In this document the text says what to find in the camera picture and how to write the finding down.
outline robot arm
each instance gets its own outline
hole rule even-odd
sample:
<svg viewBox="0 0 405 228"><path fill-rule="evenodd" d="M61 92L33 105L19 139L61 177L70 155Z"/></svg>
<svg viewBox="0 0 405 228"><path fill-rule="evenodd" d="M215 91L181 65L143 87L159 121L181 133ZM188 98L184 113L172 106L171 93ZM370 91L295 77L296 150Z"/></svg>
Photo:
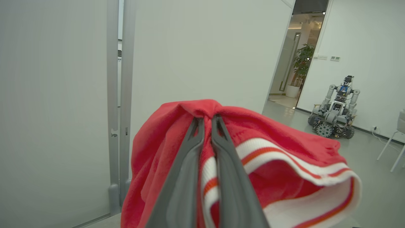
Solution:
<svg viewBox="0 0 405 228"><path fill-rule="evenodd" d="M321 112L326 112L327 111L327 105L330 102L330 99L332 98L332 94L333 91L336 89L337 87L335 85L330 85L329 86L329 90L328 90L328 94L326 94L325 100L322 102L321 106L320 106L320 111Z"/></svg>
<svg viewBox="0 0 405 228"><path fill-rule="evenodd" d="M357 105L356 101L357 101L357 98L358 98L359 94L360 94L360 90L354 90L353 91L353 96L352 96L352 98L350 100L350 103L349 103L349 115L352 115L353 112L354 112L354 107Z"/></svg>

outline green leaves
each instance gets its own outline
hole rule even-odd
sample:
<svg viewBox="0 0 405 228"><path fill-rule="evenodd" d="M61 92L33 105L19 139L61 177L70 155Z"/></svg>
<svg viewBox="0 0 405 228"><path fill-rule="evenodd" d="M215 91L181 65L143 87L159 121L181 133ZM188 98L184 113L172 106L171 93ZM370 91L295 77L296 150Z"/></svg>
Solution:
<svg viewBox="0 0 405 228"><path fill-rule="evenodd" d="M305 79L309 69L315 46L311 44L304 44L303 48L297 50L297 57L294 58L294 72L298 78Z"/></svg>

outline white planter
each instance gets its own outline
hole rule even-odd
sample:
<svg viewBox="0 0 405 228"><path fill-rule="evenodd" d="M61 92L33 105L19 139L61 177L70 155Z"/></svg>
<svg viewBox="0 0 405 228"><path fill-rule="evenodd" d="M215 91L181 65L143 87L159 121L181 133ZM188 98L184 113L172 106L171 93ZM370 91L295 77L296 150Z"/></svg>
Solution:
<svg viewBox="0 0 405 228"><path fill-rule="evenodd" d="M297 97L299 90L300 90L299 86L287 86L286 96L295 98Z"/></svg>

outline orange stripe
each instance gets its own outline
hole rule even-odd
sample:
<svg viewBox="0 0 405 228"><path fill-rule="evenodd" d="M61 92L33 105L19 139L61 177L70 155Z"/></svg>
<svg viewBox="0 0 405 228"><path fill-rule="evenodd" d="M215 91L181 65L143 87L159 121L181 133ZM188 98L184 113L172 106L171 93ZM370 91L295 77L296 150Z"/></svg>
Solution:
<svg viewBox="0 0 405 228"><path fill-rule="evenodd" d="M348 171L348 170L351 170L351 169L350 168L343 168L343 169L341 169L341 170L339 170L339 171L337 171L335 173L329 174L328 176L330 176L330 177L339 176L341 173L343 173L345 171Z"/></svg>
<svg viewBox="0 0 405 228"><path fill-rule="evenodd" d="M209 180L205 187L204 187L204 196L207 194L209 190L211 190L213 187L218 186L218 178L214 177L211 180Z"/></svg>
<svg viewBox="0 0 405 228"><path fill-rule="evenodd" d="M307 170L306 168L301 166L298 162L296 162L292 157L290 157L288 154L286 154L284 151L282 151L278 148L275 148L275 147L264 147L264 148L260 148L258 150L253 151L252 153L248 154L246 157L244 157L242 159L242 164L246 165L249 161L253 160L257 156L262 155L264 153L268 153L268 152L280 152L280 153L287 155L302 171L308 173L313 178L321 179L321 176L311 173L309 170Z"/></svg>
<svg viewBox="0 0 405 228"><path fill-rule="evenodd" d="M327 212L327 213L325 213L325 214L323 214L323 215L321 215L319 217L316 217L314 219L311 219L309 221L303 222L303 223L295 226L295 228L311 227L311 226L313 226L315 224L318 224L320 222L323 222L323 221L331 218L332 216L336 215L337 213L343 211L350 204L350 202L352 201L353 192L354 192L354 179L352 177L351 182L350 182L350 193L349 193L349 195L347 196L346 200L343 203L341 203L335 209L333 209L333 210L331 210L331 211L329 211L329 212Z"/></svg>

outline chair leg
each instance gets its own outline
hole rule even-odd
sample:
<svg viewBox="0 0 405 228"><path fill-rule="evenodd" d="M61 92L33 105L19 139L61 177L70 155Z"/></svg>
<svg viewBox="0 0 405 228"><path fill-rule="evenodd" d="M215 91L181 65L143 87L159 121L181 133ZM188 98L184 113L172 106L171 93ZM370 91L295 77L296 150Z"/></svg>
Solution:
<svg viewBox="0 0 405 228"><path fill-rule="evenodd" d="M404 151L405 151L405 146L402 148L401 153L399 153L398 158L396 159L396 161L395 161L394 165L393 165L393 166L392 166L392 168L391 168L391 172L393 172L393 171L394 171L394 169L395 169L396 165L398 164L399 160L400 160L400 159L401 159L401 157L402 157L402 154L404 154Z"/></svg>
<svg viewBox="0 0 405 228"><path fill-rule="evenodd" d="M398 131L394 132L394 133L392 134L391 138L388 139L388 142L387 142L387 144L385 144L384 148L382 149L380 155L379 155L378 158L377 158L377 161L381 158L381 155L384 153L385 149L387 149L387 147L388 147L388 145L390 144L392 138L394 137L394 135L395 135L397 132L398 132Z"/></svg>

